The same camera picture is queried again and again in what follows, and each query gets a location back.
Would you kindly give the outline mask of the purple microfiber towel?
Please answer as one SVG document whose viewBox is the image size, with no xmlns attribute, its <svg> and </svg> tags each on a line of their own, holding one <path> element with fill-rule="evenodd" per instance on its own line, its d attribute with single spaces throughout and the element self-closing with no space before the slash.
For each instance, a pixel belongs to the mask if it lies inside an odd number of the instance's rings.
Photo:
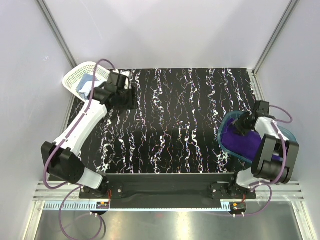
<svg viewBox="0 0 320 240">
<path fill-rule="evenodd" d="M 288 139 L 274 119 L 259 117 L 254 130 L 245 136 L 236 133 L 235 120 L 237 118 L 225 118 L 218 131 L 217 139 L 225 152 L 255 164 L 282 161 L 287 155 Z"/>
</svg>

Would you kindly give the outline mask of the white towel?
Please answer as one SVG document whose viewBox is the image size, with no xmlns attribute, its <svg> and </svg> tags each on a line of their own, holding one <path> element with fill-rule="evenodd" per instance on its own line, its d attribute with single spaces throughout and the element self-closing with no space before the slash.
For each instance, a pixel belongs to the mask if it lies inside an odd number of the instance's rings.
<svg viewBox="0 0 320 240">
<path fill-rule="evenodd" d="M 78 92 L 80 98 L 83 100 L 83 101 L 87 101 L 89 98 L 90 98 L 90 91 L 89 92 Z"/>
</svg>

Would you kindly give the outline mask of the light blue towel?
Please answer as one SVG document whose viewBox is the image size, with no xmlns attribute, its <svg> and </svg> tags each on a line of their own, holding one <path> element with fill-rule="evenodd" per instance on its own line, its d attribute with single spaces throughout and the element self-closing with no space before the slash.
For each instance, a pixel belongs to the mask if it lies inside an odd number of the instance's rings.
<svg viewBox="0 0 320 240">
<path fill-rule="evenodd" d="M 85 73 L 80 80 L 76 91 L 79 94 L 85 94 L 88 95 L 92 90 L 92 84 L 94 83 L 94 88 L 101 85 L 101 82 L 97 79 L 94 79 L 93 75 Z"/>
</svg>

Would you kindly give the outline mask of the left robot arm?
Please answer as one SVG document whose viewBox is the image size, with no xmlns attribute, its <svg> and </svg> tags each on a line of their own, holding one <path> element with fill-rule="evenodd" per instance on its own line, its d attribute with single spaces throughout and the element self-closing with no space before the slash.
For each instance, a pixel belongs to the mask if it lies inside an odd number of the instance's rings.
<svg viewBox="0 0 320 240">
<path fill-rule="evenodd" d="M 137 107 L 137 89 L 134 86 L 114 91 L 94 88 L 93 99 L 84 102 L 82 110 L 69 127 L 53 142 L 46 141 L 41 146 L 44 185 L 52 189 L 47 182 L 47 174 L 50 174 L 65 184 L 87 187 L 95 197 L 103 198 L 108 193 L 108 180 L 84 165 L 80 159 L 81 149 L 109 111 L 134 110 Z"/>
</svg>

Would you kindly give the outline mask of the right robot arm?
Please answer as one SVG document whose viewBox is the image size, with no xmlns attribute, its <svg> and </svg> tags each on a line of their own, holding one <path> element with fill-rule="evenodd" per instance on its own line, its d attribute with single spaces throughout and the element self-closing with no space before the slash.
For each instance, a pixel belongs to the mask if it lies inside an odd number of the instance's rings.
<svg viewBox="0 0 320 240">
<path fill-rule="evenodd" d="M 244 136 L 252 131 L 258 133 L 261 143 L 251 167 L 238 172 L 235 181 L 227 185 L 228 195 L 236 199 L 245 189 L 253 191 L 263 184 L 287 184 L 293 175 L 300 145 L 285 136 L 272 116 L 246 112 L 235 121 L 235 127 Z"/>
</svg>

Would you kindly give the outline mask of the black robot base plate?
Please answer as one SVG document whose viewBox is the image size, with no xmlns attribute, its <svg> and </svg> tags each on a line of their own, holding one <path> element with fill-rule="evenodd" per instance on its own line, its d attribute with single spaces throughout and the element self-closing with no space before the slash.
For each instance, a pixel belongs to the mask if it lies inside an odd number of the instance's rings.
<svg viewBox="0 0 320 240">
<path fill-rule="evenodd" d="M 137 195 L 209 197 L 215 200 L 255 200 L 255 192 L 235 186 L 234 173 L 162 173 L 162 174 L 107 174 L 104 192 L 85 187 L 81 199 L 125 199 Z"/>
</svg>

